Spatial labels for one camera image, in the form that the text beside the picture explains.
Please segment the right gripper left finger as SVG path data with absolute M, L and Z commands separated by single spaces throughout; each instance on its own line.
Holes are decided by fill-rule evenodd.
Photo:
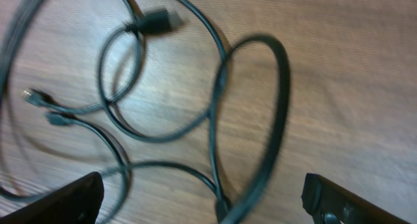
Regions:
M 91 224 L 104 199 L 102 176 L 92 172 L 1 218 L 1 224 Z

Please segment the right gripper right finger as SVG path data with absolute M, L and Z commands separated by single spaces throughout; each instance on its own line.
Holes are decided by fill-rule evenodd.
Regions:
M 407 223 L 318 174 L 306 175 L 301 198 L 314 223 Z

